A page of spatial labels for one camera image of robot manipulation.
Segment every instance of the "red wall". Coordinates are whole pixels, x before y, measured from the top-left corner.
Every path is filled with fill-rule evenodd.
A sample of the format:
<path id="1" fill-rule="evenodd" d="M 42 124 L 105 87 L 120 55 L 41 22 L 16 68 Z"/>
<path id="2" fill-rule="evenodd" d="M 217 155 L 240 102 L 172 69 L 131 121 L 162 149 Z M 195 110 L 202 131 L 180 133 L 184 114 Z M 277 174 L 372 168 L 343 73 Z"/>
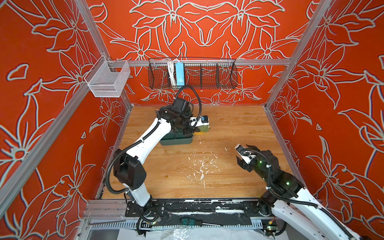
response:
<path id="1" fill-rule="evenodd" d="M 0 8 L 0 187 L 100 57 L 72 0 Z"/>
<path id="2" fill-rule="evenodd" d="M 0 220 L 0 237 L 73 239 L 126 113 L 121 98 L 89 92 Z"/>
<path id="3" fill-rule="evenodd" d="M 0 4 L 0 186 L 100 57 L 73 0 Z M 1 239 L 73 238 L 126 115 L 88 93 L 0 220 Z"/>
<path id="4" fill-rule="evenodd" d="M 384 237 L 384 3 L 335 0 L 271 112 L 315 197 Z"/>
<path id="5" fill-rule="evenodd" d="M 114 60 L 155 57 L 289 58 L 319 1 L 87 0 Z M 284 66 L 238 68 L 238 87 L 198 92 L 204 104 L 263 104 Z M 132 68 L 132 103 L 169 103 L 174 90 L 148 88 L 148 71 Z M 186 91 L 193 98 L 193 93 Z"/>

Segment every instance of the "green plastic tray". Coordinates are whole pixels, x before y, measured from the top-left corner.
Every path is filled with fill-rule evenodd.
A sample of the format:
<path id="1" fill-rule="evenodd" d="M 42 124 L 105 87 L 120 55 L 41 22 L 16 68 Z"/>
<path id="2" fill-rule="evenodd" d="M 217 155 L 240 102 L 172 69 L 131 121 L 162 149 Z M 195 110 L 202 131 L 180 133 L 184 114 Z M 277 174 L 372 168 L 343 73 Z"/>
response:
<path id="1" fill-rule="evenodd" d="M 165 135 L 160 140 L 160 144 L 163 146 L 190 144 L 192 143 L 192 139 L 193 139 L 192 133 L 183 135 L 183 130 L 178 129 L 177 132 L 170 132 L 167 135 Z"/>

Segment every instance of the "black wire basket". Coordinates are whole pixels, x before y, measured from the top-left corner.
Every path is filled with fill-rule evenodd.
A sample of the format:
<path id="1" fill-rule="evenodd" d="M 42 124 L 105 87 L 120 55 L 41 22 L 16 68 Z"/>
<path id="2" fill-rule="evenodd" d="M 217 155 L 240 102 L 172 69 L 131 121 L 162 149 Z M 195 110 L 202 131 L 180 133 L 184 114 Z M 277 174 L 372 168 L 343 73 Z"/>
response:
<path id="1" fill-rule="evenodd" d="M 168 60 L 178 58 L 149 59 L 148 80 L 151 89 L 179 89 L 171 85 L 168 72 Z M 184 63 L 185 84 L 195 89 L 231 89 L 237 86 L 237 68 L 235 59 L 179 59 Z"/>

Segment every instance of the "white mesh basket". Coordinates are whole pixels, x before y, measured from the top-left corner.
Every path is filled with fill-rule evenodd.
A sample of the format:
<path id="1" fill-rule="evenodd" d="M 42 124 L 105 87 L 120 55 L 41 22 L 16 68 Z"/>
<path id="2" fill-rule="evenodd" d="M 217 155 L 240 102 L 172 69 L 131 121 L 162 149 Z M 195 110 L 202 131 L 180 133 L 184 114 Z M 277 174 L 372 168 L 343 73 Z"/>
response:
<path id="1" fill-rule="evenodd" d="M 86 82 L 88 87 L 95 97 L 115 98 L 119 97 L 124 89 L 125 83 L 131 73 L 128 62 L 125 61 L 121 71 L 116 71 L 116 68 L 108 66 L 109 61 L 99 61 L 97 65 L 100 67 L 96 73 Z"/>

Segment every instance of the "wooden tabletop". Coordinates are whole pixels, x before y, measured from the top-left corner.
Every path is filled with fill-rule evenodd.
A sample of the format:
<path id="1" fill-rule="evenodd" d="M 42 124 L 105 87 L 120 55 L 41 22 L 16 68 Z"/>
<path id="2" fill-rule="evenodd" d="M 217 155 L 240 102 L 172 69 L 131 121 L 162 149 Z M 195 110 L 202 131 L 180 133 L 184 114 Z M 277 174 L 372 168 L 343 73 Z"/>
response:
<path id="1" fill-rule="evenodd" d="M 151 125 L 159 107 L 135 106 L 120 149 L 134 143 Z M 292 173 L 262 106 L 203 106 L 210 130 L 195 134 L 186 145 L 162 146 L 144 163 L 145 185 L 154 198 L 260 197 L 265 182 L 253 171 L 237 165 L 235 146 L 255 145 L 271 150 L 282 170 Z M 123 185 L 110 177 L 114 189 Z M 119 199 L 104 189 L 103 199 Z"/>

